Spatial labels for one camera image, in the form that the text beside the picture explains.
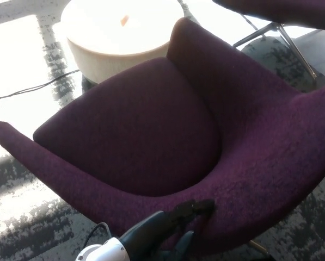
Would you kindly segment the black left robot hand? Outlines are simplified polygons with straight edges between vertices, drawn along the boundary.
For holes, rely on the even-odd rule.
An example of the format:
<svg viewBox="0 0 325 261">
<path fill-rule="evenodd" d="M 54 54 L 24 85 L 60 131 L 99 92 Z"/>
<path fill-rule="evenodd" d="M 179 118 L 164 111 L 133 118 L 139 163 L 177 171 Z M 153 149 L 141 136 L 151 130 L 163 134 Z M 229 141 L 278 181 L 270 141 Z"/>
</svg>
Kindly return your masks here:
<svg viewBox="0 0 325 261">
<path fill-rule="evenodd" d="M 119 241 L 130 260 L 184 260 L 194 238 L 194 231 L 185 232 L 170 251 L 160 250 L 164 241 L 200 215 L 211 215 L 214 200 L 189 200 L 180 203 L 173 210 L 158 211 L 125 232 Z"/>
</svg>

